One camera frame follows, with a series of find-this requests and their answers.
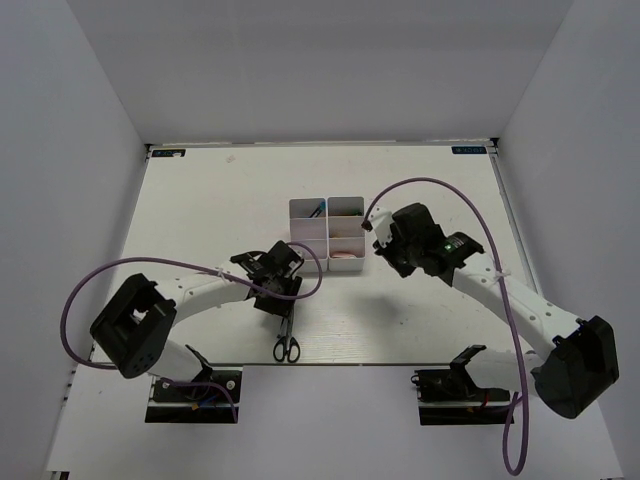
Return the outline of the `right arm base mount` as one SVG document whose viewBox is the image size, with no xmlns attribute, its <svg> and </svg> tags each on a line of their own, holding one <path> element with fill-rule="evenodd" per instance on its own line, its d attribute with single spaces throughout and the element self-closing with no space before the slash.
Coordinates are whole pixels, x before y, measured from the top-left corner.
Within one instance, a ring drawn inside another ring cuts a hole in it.
<svg viewBox="0 0 640 480">
<path fill-rule="evenodd" d="M 445 365 L 413 372 L 422 426 L 500 425 L 521 388 L 516 356 L 471 345 Z"/>
</svg>

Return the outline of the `pink white eraser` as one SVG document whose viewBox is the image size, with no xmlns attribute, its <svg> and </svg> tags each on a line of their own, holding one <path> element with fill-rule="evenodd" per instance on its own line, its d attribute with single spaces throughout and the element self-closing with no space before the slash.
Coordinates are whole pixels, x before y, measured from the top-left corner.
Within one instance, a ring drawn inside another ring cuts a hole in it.
<svg viewBox="0 0 640 480">
<path fill-rule="evenodd" d="M 330 254 L 332 259 L 356 259 L 358 256 L 352 252 L 347 251 L 335 251 Z"/>
</svg>

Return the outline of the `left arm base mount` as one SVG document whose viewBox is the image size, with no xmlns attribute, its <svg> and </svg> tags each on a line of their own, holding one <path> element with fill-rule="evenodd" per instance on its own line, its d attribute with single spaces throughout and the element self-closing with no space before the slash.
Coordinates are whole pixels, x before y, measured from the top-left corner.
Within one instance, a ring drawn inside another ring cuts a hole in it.
<svg viewBox="0 0 640 480">
<path fill-rule="evenodd" d="M 154 378 L 146 408 L 147 424 L 235 424 L 240 413 L 243 369 L 217 368 L 210 382 L 224 388 L 225 394 L 211 386 L 176 387 Z"/>
</svg>

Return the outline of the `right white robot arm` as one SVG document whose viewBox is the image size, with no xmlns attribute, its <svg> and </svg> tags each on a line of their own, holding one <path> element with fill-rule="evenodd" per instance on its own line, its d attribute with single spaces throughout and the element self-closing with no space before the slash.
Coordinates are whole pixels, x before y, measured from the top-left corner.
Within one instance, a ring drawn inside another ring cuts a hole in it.
<svg viewBox="0 0 640 480">
<path fill-rule="evenodd" d="M 401 277 L 421 270 L 440 279 L 515 325 L 532 349 L 518 358 L 469 346 L 446 369 L 418 372 L 414 382 L 424 401 L 470 401 L 484 390 L 526 386 L 553 412 L 574 419 L 618 380 L 614 330 L 601 317 L 581 319 L 499 274 L 481 244 L 462 232 L 445 235 L 420 203 L 396 212 L 376 207 L 367 220 L 376 236 L 375 254 Z"/>
</svg>

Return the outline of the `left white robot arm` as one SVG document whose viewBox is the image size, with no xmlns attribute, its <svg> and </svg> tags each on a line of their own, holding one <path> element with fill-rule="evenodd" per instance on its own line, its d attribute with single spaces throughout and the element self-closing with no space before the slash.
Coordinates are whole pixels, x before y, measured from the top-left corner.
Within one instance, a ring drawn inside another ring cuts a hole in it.
<svg viewBox="0 0 640 480">
<path fill-rule="evenodd" d="M 155 282 L 141 273 L 128 277 L 90 328 L 94 341 L 126 379 L 144 374 L 176 381 L 188 398 L 211 387 L 211 367 L 188 345 L 169 339 L 173 327 L 225 304 L 252 300 L 265 313 L 286 316 L 302 279 L 304 259 L 279 241 L 268 252 L 231 257 L 211 274 Z"/>
</svg>

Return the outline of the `black-handled scissors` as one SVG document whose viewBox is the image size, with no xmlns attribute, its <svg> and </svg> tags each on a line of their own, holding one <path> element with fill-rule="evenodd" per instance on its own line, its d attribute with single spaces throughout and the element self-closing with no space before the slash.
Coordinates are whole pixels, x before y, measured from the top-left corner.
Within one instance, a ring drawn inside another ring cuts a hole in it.
<svg viewBox="0 0 640 480">
<path fill-rule="evenodd" d="M 272 350 L 272 356 L 276 362 L 294 364 L 299 361 L 300 354 L 301 347 L 293 335 L 293 330 L 290 337 L 279 338 L 277 335 L 277 340 Z"/>
</svg>

